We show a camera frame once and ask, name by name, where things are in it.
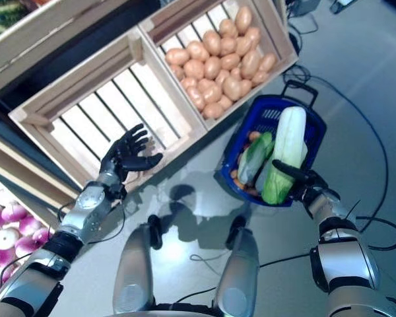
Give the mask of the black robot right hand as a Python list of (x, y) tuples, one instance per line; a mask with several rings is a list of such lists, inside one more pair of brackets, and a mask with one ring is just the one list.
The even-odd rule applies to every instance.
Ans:
[(296, 168), (279, 159), (275, 159), (273, 163), (276, 169), (292, 178), (292, 187), (286, 194), (287, 199), (311, 202), (321, 191), (329, 188), (327, 182), (314, 170)]

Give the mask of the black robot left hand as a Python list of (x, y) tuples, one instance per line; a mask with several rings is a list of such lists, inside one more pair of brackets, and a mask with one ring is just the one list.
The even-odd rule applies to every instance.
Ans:
[(112, 144), (101, 160), (99, 174), (110, 173), (123, 182), (129, 172), (143, 172), (154, 168), (162, 160), (162, 153), (139, 155), (147, 148), (147, 133), (143, 123), (127, 130)]

